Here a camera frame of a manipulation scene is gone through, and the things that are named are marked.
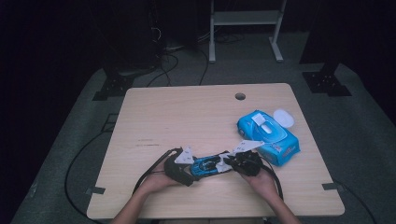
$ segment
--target hand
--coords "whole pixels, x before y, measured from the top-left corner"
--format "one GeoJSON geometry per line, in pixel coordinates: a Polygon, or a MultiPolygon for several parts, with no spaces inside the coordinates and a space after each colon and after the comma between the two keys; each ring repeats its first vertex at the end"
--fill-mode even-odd
{"type": "Polygon", "coordinates": [[[260,194],[264,200],[278,196],[275,181],[272,176],[263,169],[260,169],[256,176],[241,175],[249,185],[260,194]]]}
{"type": "Polygon", "coordinates": [[[143,190],[146,193],[152,193],[161,189],[165,189],[168,186],[178,184],[175,180],[171,179],[165,174],[163,167],[165,161],[166,159],[158,164],[152,173],[146,177],[139,187],[140,190],[143,190]]]}
{"type": "Polygon", "coordinates": [[[131,199],[124,205],[120,212],[113,218],[113,224],[136,223],[140,210],[150,193],[178,184],[169,178],[163,168],[164,161],[154,168],[148,175],[131,199]]]}
{"type": "Polygon", "coordinates": [[[241,175],[249,185],[261,195],[279,218],[280,223],[299,224],[300,220],[277,194],[274,179],[263,169],[256,176],[241,175]]]}

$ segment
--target gray carpet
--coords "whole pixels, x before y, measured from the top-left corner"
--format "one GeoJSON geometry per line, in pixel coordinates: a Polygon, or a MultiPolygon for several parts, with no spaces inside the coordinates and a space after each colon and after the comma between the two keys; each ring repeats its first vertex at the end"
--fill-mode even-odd
{"type": "MultiPolygon", "coordinates": [[[[342,64],[335,74],[352,96],[329,97],[324,93],[311,93],[302,72],[318,71],[322,64],[299,64],[307,33],[280,34],[278,45],[285,60],[283,63],[276,62],[268,36],[246,35],[243,41],[217,45],[217,61],[208,66],[202,85],[289,83],[331,176],[356,193],[378,223],[394,223],[394,125],[364,89],[359,77],[342,64]]],[[[207,44],[200,45],[200,49],[207,55],[207,44]]],[[[172,55],[178,58],[178,65],[168,73],[170,84],[198,85],[206,66],[204,54],[182,50],[172,55]]],[[[164,56],[163,68],[169,69],[175,62],[175,58],[164,56]]],[[[146,87],[161,72],[157,69],[138,77],[134,87],[146,87]]],[[[108,114],[120,111],[122,97],[92,100],[105,80],[103,70],[92,75],[12,223],[92,223],[67,201],[64,181],[69,164],[80,149],[101,132],[108,114]]],[[[162,76],[151,87],[167,85],[168,80],[162,76]]],[[[86,191],[95,184],[110,137],[111,133],[97,136],[81,151],[70,169],[68,192],[76,208],[83,213],[91,198],[86,191]]],[[[373,223],[350,191],[340,191],[340,195],[346,207],[340,217],[301,217],[301,220],[304,223],[373,223]]]]}

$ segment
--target white tag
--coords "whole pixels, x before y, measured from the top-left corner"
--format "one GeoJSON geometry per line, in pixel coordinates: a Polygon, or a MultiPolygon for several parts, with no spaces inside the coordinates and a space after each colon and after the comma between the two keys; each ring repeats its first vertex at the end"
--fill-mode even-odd
{"type": "Polygon", "coordinates": [[[254,122],[256,122],[257,125],[262,126],[265,122],[265,117],[262,116],[262,114],[256,114],[255,116],[251,117],[254,122]]]}
{"type": "Polygon", "coordinates": [[[221,161],[219,161],[216,164],[216,169],[218,169],[219,173],[226,172],[226,171],[229,171],[229,170],[233,169],[233,167],[231,165],[228,165],[227,163],[224,162],[224,158],[228,158],[229,155],[232,155],[232,153],[219,154],[219,157],[221,158],[221,161]]]}
{"type": "Polygon", "coordinates": [[[175,159],[176,164],[193,164],[194,159],[192,158],[191,148],[187,147],[183,149],[183,152],[175,159]]]}
{"type": "Polygon", "coordinates": [[[233,153],[246,152],[256,147],[260,147],[262,145],[264,145],[263,141],[243,140],[242,142],[239,143],[239,145],[236,148],[233,149],[233,153]]]}

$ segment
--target blue pouch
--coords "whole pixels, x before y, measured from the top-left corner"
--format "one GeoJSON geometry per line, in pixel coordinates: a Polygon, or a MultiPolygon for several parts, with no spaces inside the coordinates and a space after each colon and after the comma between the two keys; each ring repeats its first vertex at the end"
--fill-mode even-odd
{"type": "Polygon", "coordinates": [[[247,140],[264,142],[257,151],[273,165],[282,166],[300,151],[297,137],[260,110],[245,115],[236,125],[247,140]]]}

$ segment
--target table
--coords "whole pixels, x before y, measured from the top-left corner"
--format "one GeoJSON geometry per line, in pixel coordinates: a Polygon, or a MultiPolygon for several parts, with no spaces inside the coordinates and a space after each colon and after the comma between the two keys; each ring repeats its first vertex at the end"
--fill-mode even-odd
{"type": "Polygon", "coordinates": [[[265,11],[215,11],[214,0],[211,1],[210,15],[210,41],[209,41],[209,61],[216,61],[215,51],[215,26],[217,25],[274,25],[274,35],[269,37],[271,48],[276,61],[283,62],[282,54],[277,46],[280,25],[282,24],[287,0],[282,0],[279,10],[265,11]]]}
{"type": "MultiPolygon", "coordinates": [[[[232,150],[242,140],[238,119],[255,109],[283,108],[301,152],[275,167],[285,202],[297,216],[338,216],[345,208],[337,190],[324,190],[330,174],[291,87],[285,83],[135,88],[127,91],[97,179],[90,218],[113,218],[137,179],[168,149],[191,147],[196,157],[232,150]],[[245,100],[235,95],[242,93],[245,100]]],[[[210,176],[190,187],[173,186],[151,195],[141,218],[268,217],[274,213],[237,172],[210,176]]]]}

